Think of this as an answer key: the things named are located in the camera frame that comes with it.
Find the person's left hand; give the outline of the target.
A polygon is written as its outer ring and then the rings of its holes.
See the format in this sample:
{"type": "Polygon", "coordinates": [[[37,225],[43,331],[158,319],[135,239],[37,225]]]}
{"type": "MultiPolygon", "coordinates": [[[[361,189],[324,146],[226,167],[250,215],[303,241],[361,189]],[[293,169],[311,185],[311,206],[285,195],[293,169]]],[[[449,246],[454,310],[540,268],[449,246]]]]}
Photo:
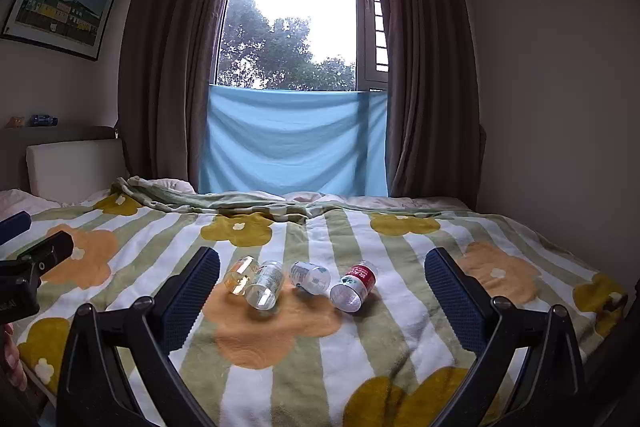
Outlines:
{"type": "Polygon", "coordinates": [[[25,391],[28,384],[27,376],[13,334],[14,328],[11,323],[1,326],[1,365],[11,385],[19,391],[25,391]]]}

